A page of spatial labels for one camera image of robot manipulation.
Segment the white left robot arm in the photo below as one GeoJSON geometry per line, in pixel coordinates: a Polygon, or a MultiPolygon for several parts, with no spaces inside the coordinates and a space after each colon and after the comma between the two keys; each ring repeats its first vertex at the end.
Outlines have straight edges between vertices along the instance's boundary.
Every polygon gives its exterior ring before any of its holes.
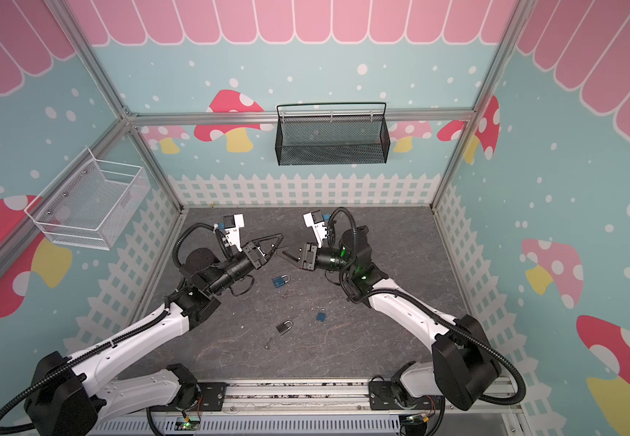
{"type": "Polygon", "coordinates": [[[53,352],[37,364],[32,384],[0,410],[0,435],[36,430],[41,435],[85,435],[97,424],[153,406],[195,408],[196,378],[181,364],[118,381],[159,346],[204,323],[231,289],[276,254],[282,234],[244,243],[233,254],[227,234],[195,223],[175,243],[171,258],[182,274],[161,306],[105,341],[69,356],[53,352]]]}

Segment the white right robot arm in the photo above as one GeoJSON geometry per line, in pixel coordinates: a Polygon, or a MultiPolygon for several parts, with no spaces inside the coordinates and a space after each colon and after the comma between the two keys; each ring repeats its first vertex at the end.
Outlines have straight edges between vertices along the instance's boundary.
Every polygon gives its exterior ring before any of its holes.
{"type": "Polygon", "coordinates": [[[280,248],[279,256],[303,271],[336,274],[351,303],[385,314],[431,353],[430,362],[406,363],[392,376],[389,390],[398,407],[439,397],[467,411],[477,401],[513,406],[525,399],[525,379],[490,345],[481,323],[470,315],[444,314],[401,288],[374,263],[369,229],[358,226],[351,211],[314,211],[303,220],[315,242],[280,248]]]}

